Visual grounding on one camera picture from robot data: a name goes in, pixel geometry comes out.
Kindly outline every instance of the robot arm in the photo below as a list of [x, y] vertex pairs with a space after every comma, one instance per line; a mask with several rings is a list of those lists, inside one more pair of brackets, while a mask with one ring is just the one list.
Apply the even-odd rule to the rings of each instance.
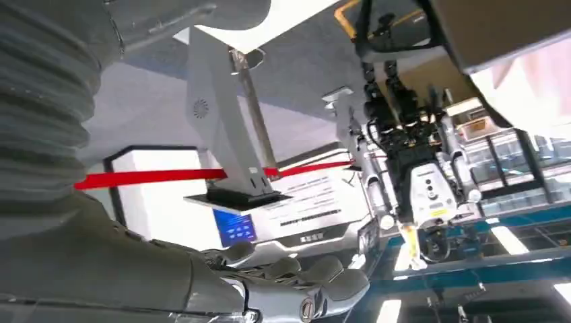
[[[362, 14], [370, 15], [367, 8], [370, 1], [365, 1]], [[389, 45], [377, 53], [386, 54], [392, 47], [390, 15], [387, 19], [380, 19], [380, 24], [374, 35], [384, 39]], [[368, 21], [368, 17], [361, 17], [360, 22]], [[357, 39], [365, 39], [368, 28], [358, 26]], [[357, 41], [357, 52], [363, 42]], [[376, 56], [386, 59], [386, 55]], [[475, 185], [470, 169], [459, 143], [452, 119], [442, 109], [438, 94], [432, 90], [431, 102], [421, 106], [416, 93], [406, 88], [399, 78], [397, 62], [389, 59], [384, 63], [384, 72], [387, 75], [385, 84], [388, 89], [389, 100], [382, 94], [374, 77], [373, 57], [362, 55], [363, 75], [366, 81], [364, 86], [367, 102], [364, 112], [368, 118], [368, 140], [373, 141], [387, 155], [387, 168], [393, 183], [397, 206], [391, 207], [385, 187], [377, 185], [375, 181], [365, 181], [367, 193], [374, 208], [383, 208], [391, 213], [403, 236], [411, 258], [413, 269], [426, 267], [423, 259], [436, 261], [437, 257], [423, 254], [426, 245], [419, 239], [418, 230], [426, 229], [429, 236], [443, 237], [445, 231], [441, 228], [456, 219], [461, 205], [479, 202], [481, 193]], [[379, 179], [379, 167], [376, 160], [366, 148], [367, 138], [361, 133], [360, 126], [351, 121], [351, 117], [344, 115], [351, 109], [343, 107], [342, 101], [336, 105], [338, 135], [349, 149], [357, 166], [363, 169], [364, 178]], [[376, 136], [372, 136], [371, 129], [375, 129]]]

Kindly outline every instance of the red strap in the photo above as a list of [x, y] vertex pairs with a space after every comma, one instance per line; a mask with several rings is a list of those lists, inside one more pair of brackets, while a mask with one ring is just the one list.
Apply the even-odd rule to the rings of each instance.
[[[296, 174], [324, 170], [351, 165], [351, 161], [337, 161], [311, 166], [300, 166], [279, 172], [274, 168], [265, 169], [266, 176], [286, 177]], [[145, 184], [156, 182], [170, 182], [174, 180], [220, 180], [226, 178], [226, 173], [222, 169], [214, 170], [155, 170], [148, 172], [120, 172], [89, 174], [87, 178], [75, 185], [78, 190], [89, 190], [93, 188], [107, 188], [130, 184]]]

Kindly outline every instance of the fluorescent light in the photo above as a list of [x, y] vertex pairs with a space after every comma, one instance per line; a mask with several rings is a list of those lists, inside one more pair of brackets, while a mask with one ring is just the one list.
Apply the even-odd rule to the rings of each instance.
[[571, 283], [555, 284], [553, 285], [556, 291], [563, 296], [563, 298], [571, 304]]
[[553, 260], [553, 258], [545, 258], [545, 259], [535, 259], [535, 260], [532, 260], [531, 262], [549, 262], [552, 260]]
[[498, 219], [497, 217], [492, 217], [490, 219], [486, 219], [485, 221], [488, 224], [496, 224], [500, 222], [500, 219]]
[[347, 267], [347, 269], [361, 269], [367, 262], [367, 257], [364, 254], [355, 254], [352, 258], [351, 264]]
[[395, 262], [395, 271], [406, 271], [410, 266], [410, 251], [408, 244], [404, 243]]
[[507, 227], [493, 227], [492, 232], [510, 254], [526, 254], [529, 250]]
[[402, 301], [400, 299], [391, 299], [384, 301], [378, 313], [377, 323], [397, 323], [399, 320], [399, 312], [401, 311]]

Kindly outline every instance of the blue screen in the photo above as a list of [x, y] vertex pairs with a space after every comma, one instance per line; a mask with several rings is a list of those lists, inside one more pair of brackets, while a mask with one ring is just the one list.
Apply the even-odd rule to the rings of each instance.
[[255, 241], [256, 231], [252, 217], [213, 210], [222, 246], [230, 247], [238, 241]]

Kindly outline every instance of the white display panel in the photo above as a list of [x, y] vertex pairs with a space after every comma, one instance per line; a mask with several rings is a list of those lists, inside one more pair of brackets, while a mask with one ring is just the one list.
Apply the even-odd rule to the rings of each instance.
[[[347, 160], [347, 154], [344, 153], [314, 164]], [[292, 196], [292, 199], [252, 213], [258, 241], [363, 219], [369, 210], [359, 178], [356, 175], [353, 177], [353, 174], [337, 168], [299, 174], [273, 182], [274, 189]]]

